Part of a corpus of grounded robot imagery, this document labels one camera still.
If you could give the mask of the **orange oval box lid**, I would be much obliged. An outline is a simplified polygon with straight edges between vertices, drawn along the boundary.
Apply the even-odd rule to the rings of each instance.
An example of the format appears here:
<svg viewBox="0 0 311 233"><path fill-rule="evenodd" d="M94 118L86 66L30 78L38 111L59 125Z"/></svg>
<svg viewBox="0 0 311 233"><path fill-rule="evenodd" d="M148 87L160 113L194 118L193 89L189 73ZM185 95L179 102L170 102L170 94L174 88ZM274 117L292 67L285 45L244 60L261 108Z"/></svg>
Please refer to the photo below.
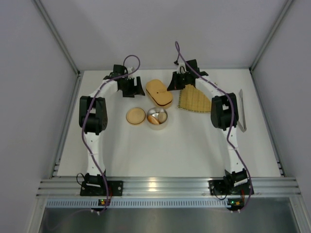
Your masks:
<svg viewBox="0 0 311 233"><path fill-rule="evenodd" d="M146 84L146 91L154 98L159 104L166 104L173 100L173 95L167 91L164 83L159 79L153 79Z"/></svg>

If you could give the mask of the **orange oval lunch box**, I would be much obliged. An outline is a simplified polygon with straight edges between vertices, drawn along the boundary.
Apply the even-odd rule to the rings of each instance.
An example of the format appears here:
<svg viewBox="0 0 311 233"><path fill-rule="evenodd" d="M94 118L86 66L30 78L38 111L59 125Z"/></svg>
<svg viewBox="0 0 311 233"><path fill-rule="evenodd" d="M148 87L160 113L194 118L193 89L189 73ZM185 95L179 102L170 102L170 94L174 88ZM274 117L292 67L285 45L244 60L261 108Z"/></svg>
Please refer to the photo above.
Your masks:
<svg viewBox="0 0 311 233"><path fill-rule="evenodd" d="M152 103L153 103L156 107L162 107L162 108L164 108L164 109L167 109L167 108L169 108L169 107L172 105L172 103L173 103L173 101L170 101L170 102L168 102L168 103L166 103L166 104L159 104L158 102L156 102L156 101L154 100L154 98L149 94L149 92L147 93L147 95L148 95L149 99L152 101Z"/></svg>

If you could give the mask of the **round wooden lid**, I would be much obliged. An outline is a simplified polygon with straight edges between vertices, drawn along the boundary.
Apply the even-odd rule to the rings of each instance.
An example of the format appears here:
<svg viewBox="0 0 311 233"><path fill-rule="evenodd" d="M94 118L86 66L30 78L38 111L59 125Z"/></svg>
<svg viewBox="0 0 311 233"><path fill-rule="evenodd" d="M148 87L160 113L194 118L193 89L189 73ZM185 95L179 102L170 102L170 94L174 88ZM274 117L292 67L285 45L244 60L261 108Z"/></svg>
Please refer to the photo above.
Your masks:
<svg viewBox="0 0 311 233"><path fill-rule="evenodd" d="M126 114L126 120L129 124L133 126L140 125L144 122L146 118L146 113L143 109L135 107L131 108Z"/></svg>

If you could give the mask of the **sesame bread bun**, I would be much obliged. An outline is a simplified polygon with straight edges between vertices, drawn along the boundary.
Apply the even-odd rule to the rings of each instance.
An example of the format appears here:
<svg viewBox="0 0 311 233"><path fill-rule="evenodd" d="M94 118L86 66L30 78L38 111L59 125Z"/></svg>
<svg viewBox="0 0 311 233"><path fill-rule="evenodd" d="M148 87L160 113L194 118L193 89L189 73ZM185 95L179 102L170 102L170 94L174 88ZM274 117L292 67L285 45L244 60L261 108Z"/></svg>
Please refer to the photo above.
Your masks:
<svg viewBox="0 0 311 233"><path fill-rule="evenodd" d="M154 125L159 125L159 121L156 117L152 116L152 115L149 115L148 117L148 121L151 123L151 124L154 124Z"/></svg>

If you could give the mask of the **white steamed bun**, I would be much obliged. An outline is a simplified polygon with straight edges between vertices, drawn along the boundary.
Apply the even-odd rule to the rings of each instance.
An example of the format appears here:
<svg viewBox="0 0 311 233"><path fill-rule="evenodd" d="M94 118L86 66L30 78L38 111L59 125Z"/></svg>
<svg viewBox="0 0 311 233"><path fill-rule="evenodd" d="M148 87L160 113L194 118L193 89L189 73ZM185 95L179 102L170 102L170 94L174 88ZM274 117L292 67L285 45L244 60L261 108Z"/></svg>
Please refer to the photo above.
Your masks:
<svg viewBox="0 0 311 233"><path fill-rule="evenodd" d="M165 112L160 112L157 115L157 119L160 124L164 123L167 120L167 114Z"/></svg>

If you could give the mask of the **metal food tongs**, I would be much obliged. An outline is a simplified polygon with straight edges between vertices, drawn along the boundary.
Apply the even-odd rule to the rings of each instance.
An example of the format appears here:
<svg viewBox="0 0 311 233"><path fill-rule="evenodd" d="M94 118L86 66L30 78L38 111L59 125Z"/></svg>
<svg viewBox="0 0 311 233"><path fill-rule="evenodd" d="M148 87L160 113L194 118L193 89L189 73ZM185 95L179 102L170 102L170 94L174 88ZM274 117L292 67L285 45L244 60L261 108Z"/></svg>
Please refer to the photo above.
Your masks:
<svg viewBox="0 0 311 233"><path fill-rule="evenodd" d="M239 90L239 100L240 100L240 105L239 105L239 121L238 121L238 127L240 130L244 133L247 130L246 126L246 118L245 118L245 110L244 110L244 101L243 101L243 90Z"/></svg>

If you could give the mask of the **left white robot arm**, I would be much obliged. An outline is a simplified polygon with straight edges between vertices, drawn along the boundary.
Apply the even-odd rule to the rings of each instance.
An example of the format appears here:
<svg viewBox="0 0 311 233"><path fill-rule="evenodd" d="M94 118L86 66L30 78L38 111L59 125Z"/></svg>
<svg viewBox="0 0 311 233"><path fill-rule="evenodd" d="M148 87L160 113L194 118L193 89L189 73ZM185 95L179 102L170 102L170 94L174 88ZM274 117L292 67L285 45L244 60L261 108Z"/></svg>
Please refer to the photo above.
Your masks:
<svg viewBox="0 0 311 233"><path fill-rule="evenodd" d="M114 65L113 71L104 77L94 92L80 97L79 126L82 128L82 141L88 156L81 196L107 196L109 193L103 161L103 137L108 124L106 99L118 91L124 97L144 96L140 77L131 76L135 71L125 65Z"/></svg>

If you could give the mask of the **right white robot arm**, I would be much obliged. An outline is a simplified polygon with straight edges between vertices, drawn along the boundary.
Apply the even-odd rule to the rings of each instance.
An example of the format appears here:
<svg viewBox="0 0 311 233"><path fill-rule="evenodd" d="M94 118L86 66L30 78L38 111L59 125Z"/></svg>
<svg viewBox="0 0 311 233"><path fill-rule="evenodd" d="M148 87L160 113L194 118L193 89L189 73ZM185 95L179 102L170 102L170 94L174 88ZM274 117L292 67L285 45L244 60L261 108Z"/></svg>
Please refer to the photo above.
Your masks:
<svg viewBox="0 0 311 233"><path fill-rule="evenodd" d="M220 137L226 140L224 156L227 165L225 165L223 185L217 193L252 195L251 175L238 151L239 112L236 95L223 91L212 82L208 74L199 69L195 59L184 63L176 60L174 64L177 66L177 71L173 72L167 90L184 91L187 86L190 86L201 91L211 101L210 119L213 127L220 130Z"/></svg>

